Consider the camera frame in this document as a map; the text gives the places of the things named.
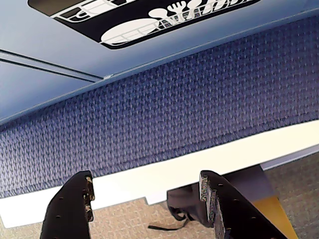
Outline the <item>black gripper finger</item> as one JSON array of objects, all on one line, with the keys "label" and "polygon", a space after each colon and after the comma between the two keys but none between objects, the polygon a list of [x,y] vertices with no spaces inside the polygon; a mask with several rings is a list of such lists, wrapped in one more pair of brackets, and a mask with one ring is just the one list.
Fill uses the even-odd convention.
[{"label": "black gripper finger", "polygon": [[41,239],[89,239],[95,200],[89,170],[74,174],[49,202],[41,228]]},{"label": "black gripper finger", "polygon": [[215,229],[217,239],[285,239],[253,204],[223,176],[202,170],[199,221]]}]

